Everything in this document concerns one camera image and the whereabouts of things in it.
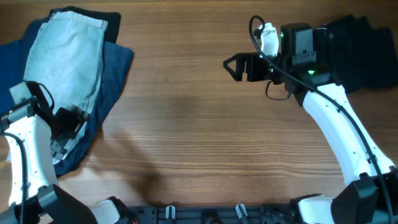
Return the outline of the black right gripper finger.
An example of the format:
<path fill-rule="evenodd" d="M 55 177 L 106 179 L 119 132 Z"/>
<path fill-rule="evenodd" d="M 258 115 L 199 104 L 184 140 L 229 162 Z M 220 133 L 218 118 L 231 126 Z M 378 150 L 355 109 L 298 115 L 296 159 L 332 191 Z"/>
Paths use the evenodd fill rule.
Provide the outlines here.
<path fill-rule="evenodd" d="M 229 66 L 229 63 L 224 62 L 223 68 L 232 76 L 232 78 L 240 82 L 243 80 L 243 73 L 246 71 L 246 62 L 236 62 L 235 69 Z"/>
<path fill-rule="evenodd" d="M 236 64 L 242 64 L 245 65 L 247 61 L 247 57 L 249 56 L 248 53 L 238 53 L 230 58 L 227 58 L 226 60 L 223 61 L 223 65 L 227 66 L 229 63 L 236 61 Z"/>

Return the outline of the light denim shorts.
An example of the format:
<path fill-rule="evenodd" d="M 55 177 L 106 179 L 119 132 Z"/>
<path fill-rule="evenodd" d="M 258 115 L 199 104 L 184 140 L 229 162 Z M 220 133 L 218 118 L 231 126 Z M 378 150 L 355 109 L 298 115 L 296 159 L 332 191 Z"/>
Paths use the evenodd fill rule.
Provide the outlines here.
<path fill-rule="evenodd" d="M 56 12 L 43 23 L 30 48 L 24 79 L 42 83 L 60 108 L 91 114 L 103 72 L 105 20 Z"/>

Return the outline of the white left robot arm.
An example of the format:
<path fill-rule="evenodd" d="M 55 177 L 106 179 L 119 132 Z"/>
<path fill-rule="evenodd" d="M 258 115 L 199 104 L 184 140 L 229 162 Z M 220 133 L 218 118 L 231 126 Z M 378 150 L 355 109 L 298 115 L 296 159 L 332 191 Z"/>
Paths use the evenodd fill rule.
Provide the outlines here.
<path fill-rule="evenodd" d="M 115 200 L 88 207 L 59 186 L 50 142 L 62 129 L 42 89 L 32 81 L 12 87 L 15 105 L 1 116 L 12 163 L 9 208 L 1 213 L 1 223 L 39 223 L 42 214 L 54 223 L 117 223 L 123 216 Z"/>

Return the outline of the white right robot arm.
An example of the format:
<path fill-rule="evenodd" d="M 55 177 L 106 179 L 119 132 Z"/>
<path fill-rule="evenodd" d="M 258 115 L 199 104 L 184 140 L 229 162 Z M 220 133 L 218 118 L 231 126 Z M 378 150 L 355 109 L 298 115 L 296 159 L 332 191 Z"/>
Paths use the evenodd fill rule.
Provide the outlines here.
<path fill-rule="evenodd" d="M 284 85 L 317 123 L 343 173 L 345 188 L 336 197 L 293 199 L 291 221 L 396 223 L 397 166 L 378 148 L 348 101 L 332 32 L 306 23 L 276 29 L 262 22 L 250 25 L 249 35 L 255 52 L 232 56 L 224 68 L 236 81 Z"/>

